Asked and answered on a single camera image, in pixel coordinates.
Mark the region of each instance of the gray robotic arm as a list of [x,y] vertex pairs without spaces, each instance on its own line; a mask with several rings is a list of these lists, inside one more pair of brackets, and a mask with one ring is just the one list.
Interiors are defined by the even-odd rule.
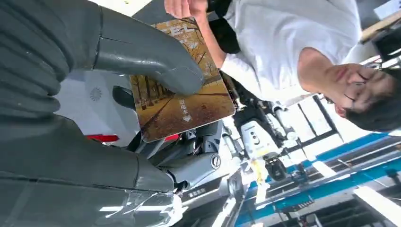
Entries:
[[86,0],[2,0],[0,21],[0,225],[133,226],[95,220],[127,192],[171,192],[174,182],[135,153],[87,140],[54,114],[53,95],[71,71],[92,69],[147,74],[190,95],[202,71],[177,40]]

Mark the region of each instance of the person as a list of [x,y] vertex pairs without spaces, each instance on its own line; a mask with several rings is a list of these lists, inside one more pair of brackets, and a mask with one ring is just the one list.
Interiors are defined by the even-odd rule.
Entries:
[[232,0],[224,19],[235,31],[237,53],[217,42],[207,0],[165,0],[165,9],[194,17],[216,66],[261,100],[322,93],[362,129],[401,126],[392,108],[400,100],[400,71],[341,64],[361,37],[354,0]]

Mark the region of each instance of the machine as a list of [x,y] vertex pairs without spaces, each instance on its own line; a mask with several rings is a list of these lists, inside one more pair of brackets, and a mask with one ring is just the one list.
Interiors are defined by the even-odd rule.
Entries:
[[[222,124],[174,142],[147,144],[139,134],[127,148],[106,146],[55,115],[53,96],[74,70],[146,74],[191,95],[204,77],[179,41],[86,0],[5,0],[0,19],[0,225],[177,222],[182,191],[220,166]],[[129,108],[125,93],[116,87],[113,97]]]

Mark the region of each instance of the blue beam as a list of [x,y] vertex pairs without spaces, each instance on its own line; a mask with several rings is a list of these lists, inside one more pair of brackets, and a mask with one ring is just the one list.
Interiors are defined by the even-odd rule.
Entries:
[[[367,136],[361,137],[359,139],[356,139],[354,141],[351,141],[349,143],[344,143],[343,145],[336,147],[334,149],[331,149],[327,152],[324,152],[318,156],[316,156],[317,160],[322,161],[322,162],[327,162],[329,160],[332,160],[336,157],[342,156],[345,153],[349,153],[352,150],[356,151],[357,149],[362,149],[367,146],[372,145],[373,143],[377,143],[383,139],[388,137],[388,134],[386,133],[372,133]],[[309,160],[305,160],[302,162],[304,164],[305,168],[311,167],[312,163]],[[289,166],[287,168],[288,172],[294,171],[296,168],[295,166]],[[269,183],[271,182],[271,178],[268,176],[266,179],[266,182]],[[246,195],[245,199],[251,198],[256,192],[257,192],[257,184],[256,182],[252,182],[249,186],[248,193]]]
[[[386,170],[394,169],[397,172],[401,171],[401,158],[392,160],[390,162],[381,164],[379,166],[372,167],[370,169],[359,171],[355,174],[352,174],[351,177],[342,180],[332,181],[321,186],[312,188],[307,192],[298,193],[296,195],[287,197],[281,201],[277,201],[275,203],[278,209],[283,209],[286,207],[298,205],[303,202],[310,201],[309,196],[313,200],[317,200],[319,198],[328,196],[330,194],[336,193],[338,191],[342,191],[351,187],[355,187],[359,184],[363,184],[366,182],[372,181],[372,179],[377,179],[383,176],[386,176]],[[259,219],[268,215],[275,213],[273,205],[269,204],[265,208],[260,210],[255,210],[252,213],[253,218]],[[251,219],[248,214],[242,213],[238,216],[238,219],[235,223],[235,226],[240,226],[244,223],[250,222]]]

